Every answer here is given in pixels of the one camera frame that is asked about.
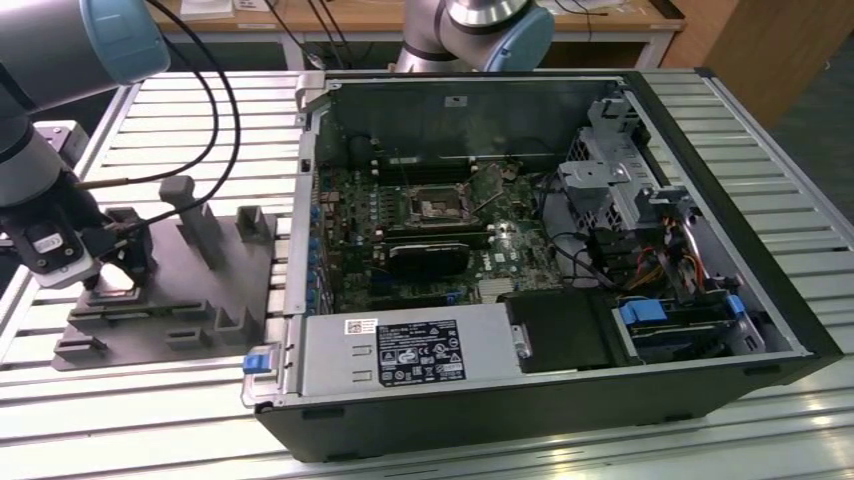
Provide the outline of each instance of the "aluminum extrusion table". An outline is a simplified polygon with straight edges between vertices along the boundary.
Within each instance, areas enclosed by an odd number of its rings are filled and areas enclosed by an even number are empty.
[[[79,288],[39,290],[19,271],[0,301],[0,478],[779,478],[854,467],[854,230],[726,89],[691,70],[645,72],[701,156],[849,355],[706,418],[332,464],[296,462],[240,403],[240,357],[56,372],[48,363]],[[270,329],[286,288],[296,72],[232,73],[246,144],[214,210],[260,204],[279,216]],[[226,102],[219,80],[218,98]],[[222,103],[226,128],[232,125]],[[79,164],[87,179],[159,172],[195,156],[212,125],[188,74],[119,91]],[[220,175],[226,140],[192,169]],[[679,182],[675,167],[667,175]],[[104,206],[167,208],[158,186],[98,193]]]

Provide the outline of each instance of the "blue tab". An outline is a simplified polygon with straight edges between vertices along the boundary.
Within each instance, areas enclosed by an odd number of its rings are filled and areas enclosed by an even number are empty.
[[[663,322],[667,320],[665,307],[658,300],[631,300],[621,307],[619,313],[626,325],[635,322]]]
[[[735,315],[737,317],[741,317],[747,312],[745,303],[742,302],[742,299],[738,295],[730,295],[729,297],[726,297],[726,303],[730,306],[733,315]]]
[[[631,325],[638,321],[635,311],[631,309],[631,306],[629,306],[629,304],[619,307],[619,316],[623,318],[623,323],[626,325]]]
[[[255,375],[258,373],[270,373],[270,354],[251,353],[243,359],[243,373]]]

